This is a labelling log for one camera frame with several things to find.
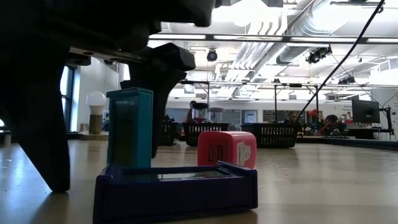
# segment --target pink cube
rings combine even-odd
[[[244,131],[205,131],[198,138],[198,166],[215,166],[225,161],[253,169],[257,143]]]

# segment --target wire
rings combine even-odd
[[[339,62],[339,61],[337,60],[337,58],[335,58],[335,56],[334,56],[333,54],[332,54],[331,56],[336,60],[337,63]],[[344,70],[344,72],[345,72],[349,77],[352,77],[352,76],[347,72],[347,70],[346,70],[343,66],[341,66],[341,68]],[[356,83],[366,94],[368,94],[372,100],[374,100],[375,102],[377,102],[377,103],[381,106],[381,108],[384,108],[375,98],[373,98],[373,96],[372,96],[368,91],[366,91],[366,90],[362,87],[362,85],[360,85],[357,81],[355,81],[355,83]]]
[[[394,96],[392,96],[389,100],[387,100],[387,102],[385,102],[385,103],[381,106],[381,108],[384,108],[384,106],[385,106],[386,104],[388,104],[388,102],[390,102],[397,94],[398,94],[398,91],[394,94]]]
[[[335,56],[334,56],[333,54],[332,54],[331,56],[336,60],[337,63],[339,62],[339,61],[337,60],[337,58],[335,58]],[[347,70],[346,70],[343,66],[341,66],[341,68],[344,70],[344,72],[345,72],[349,77],[352,77],[352,76],[347,72]],[[372,96],[368,91],[366,91],[366,90],[362,87],[362,85],[360,85],[357,81],[355,81],[355,83],[356,83],[366,94],[368,94],[372,100],[374,100],[376,103],[378,103],[378,104],[381,106],[382,109],[384,109],[384,105],[381,105],[380,102],[378,102],[375,98],[373,98],[373,96]]]
[[[297,119],[295,120],[294,123],[297,123],[299,121],[299,117],[304,113],[305,109],[310,105],[312,100],[316,97],[316,95],[319,93],[319,91],[326,85],[327,81],[332,77],[335,72],[342,66],[342,64],[347,60],[347,58],[353,53],[355,47],[359,44],[359,41],[362,39],[363,35],[365,34],[366,30],[368,29],[369,25],[372,23],[373,19],[375,18],[376,14],[380,11],[380,8],[383,6],[385,0],[380,0],[379,4],[375,8],[374,12],[372,13],[371,17],[368,19],[366,22],[365,26],[363,27],[361,33],[358,35],[358,38],[355,40],[355,43],[353,46],[350,48],[350,50],[347,52],[347,54],[344,56],[344,58],[341,60],[341,62],[331,71],[331,73],[325,78],[325,81],[319,86],[319,88],[316,90],[315,94],[311,97],[311,99],[307,102],[307,104],[304,106],[304,108],[301,110],[300,114],[297,116]]]

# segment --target table surface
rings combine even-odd
[[[95,178],[105,166],[106,148],[107,141],[70,141],[67,194],[51,194],[19,145],[0,149],[0,223],[91,223]],[[152,163],[195,166],[196,160],[196,148],[181,142],[160,147]],[[256,169],[259,208],[176,223],[398,223],[396,152],[296,144],[258,149]]]
[[[323,138],[325,136],[321,136],[321,135],[313,135],[313,136],[297,136],[298,138]],[[355,139],[355,137],[353,136],[346,136],[348,139]]]

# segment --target black basket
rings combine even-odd
[[[295,146],[299,130],[290,124],[253,123],[242,125],[242,131],[256,137],[258,148],[290,148]]]
[[[204,131],[227,131],[229,123],[182,123],[185,141],[189,146],[198,146],[199,134]]]
[[[163,122],[160,123],[160,136],[159,136],[159,145],[160,146],[172,146],[174,145],[176,139],[180,136],[177,133],[177,125],[176,122]]]

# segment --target white globe lamp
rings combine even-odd
[[[89,134],[101,134],[102,112],[106,104],[106,97],[100,91],[90,93],[86,98],[86,103],[90,107],[90,121],[88,124]]]

